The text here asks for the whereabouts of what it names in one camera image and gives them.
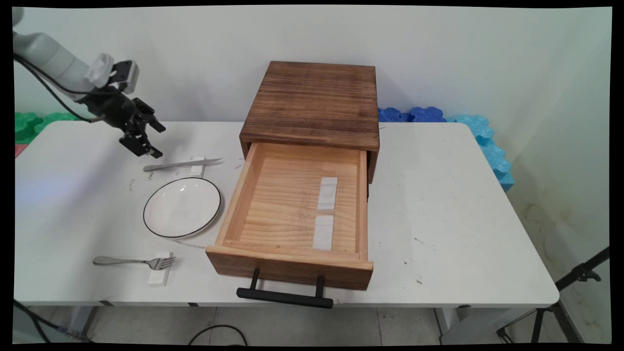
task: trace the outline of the white block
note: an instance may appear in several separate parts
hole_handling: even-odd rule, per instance
[[[193,156],[191,157],[191,161],[201,161],[201,160],[205,160],[206,157],[204,156]],[[205,164],[201,164],[199,166],[191,166],[191,172],[189,174],[190,177],[198,177],[198,178],[203,178],[203,170],[204,167],[206,167]]]
[[[321,191],[318,194],[318,206],[316,207],[317,211],[334,214],[337,188],[337,177],[325,177],[321,179]]]
[[[314,239],[312,249],[331,250],[331,240],[334,235],[334,216],[317,215],[314,223]]]
[[[173,252],[159,252],[156,254],[156,259],[168,259],[173,257]],[[171,266],[161,270],[150,269],[150,277],[147,280],[149,286],[163,287],[167,284],[167,277],[169,276],[169,270]]]

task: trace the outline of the white wall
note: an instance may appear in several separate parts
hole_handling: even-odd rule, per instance
[[[569,84],[534,109],[542,121],[512,167],[509,199],[555,280],[609,246],[611,12],[604,15]],[[561,294],[586,342],[612,340],[609,266],[595,270],[600,283]]]
[[[87,63],[102,51],[135,59],[141,75],[134,95],[165,121],[244,120],[271,60],[374,65],[380,107],[436,106],[447,116],[495,119],[497,140],[513,160],[539,124],[528,113],[532,106],[552,100],[544,92],[560,91],[566,68],[585,60],[570,50],[592,41],[587,23],[596,13],[416,6],[27,8],[15,30],[46,32]],[[63,111],[21,67],[15,82],[17,111]]]
[[[27,8],[15,30],[45,32],[87,63],[136,60],[134,95],[164,121],[244,120],[271,60],[373,65],[380,107],[482,114],[558,278],[608,242],[611,25],[610,8],[215,6]],[[16,111],[63,111],[15,67]],[[533,224],[538,212],[550,227]],[[563,297],[584,336],[610,341],[608,278],[596,286]]]

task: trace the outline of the white table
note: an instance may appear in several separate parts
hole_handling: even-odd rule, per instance
[[[148,130],[161,159],[136,157],[103,122],[55,122],[16,159],[14,297],[28,305],[258,306],[239,299],[250,279],[218,275],[207,230],[170,240],[145,227],[147,199],[189,167],[146,164],[221,157],[207,167],[229,205],[243,164],[241,122],[164,122]],[[325,288],[335,306],[546,307],[559,294],[472,134],[456,123],[382,123],[370,185],[368,290]],[[94,266],[95,256],[152,258],[172,251],[166,287],[143,265]],[[313,295],[311,285],[261,280],[259,289]],[[451,328],[448,334],[460,328]],[[463,337],[452,337],[451,341]]]

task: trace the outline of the blue foam tile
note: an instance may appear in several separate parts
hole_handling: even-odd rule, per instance
[[[511,173],[506,173],[505,176],[499,179],[500,186],[503,187],[503,190],[507,192],[511,187],[515,184],[514,178],[511,176]]]
[[[401,111],[388,107],[387,109],[377,108],[380,122],[411,122],[412,116]]]
[[[472,135],[477,139],[479,145],[484,146],[488,144],[492,140],[492,137],[494,137],[494,131],[489,127],[490,122],[483,116],[463,114],[457,116],[455,120],[470,128]]]
[[[481,151],[483,151],[483,155],[485,155],[487,163],[490,164],[490,167],[494,171],[496,178],[503,178],[511,169],[511,163],[505,160],[505,151],[496,146],[493,141],[490,141],[485,146],[480,147]]]
[[[442,110],[432,106],[426,109],[413,107],[409,110],[409,114],[412,115],[414,122],[446,122],[442,117]]]

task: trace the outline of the wooden box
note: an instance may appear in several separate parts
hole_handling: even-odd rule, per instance
[[[367,186],[379,150],[374,67],[271,62],[240,133],[245,165],[215,245],[219,274],[365,290]],[[312,248],[337,177],[331,250]]]
[[[271,61],[239,135],[254,142],[366,151],[368,182],[379,152],[375,67]]]

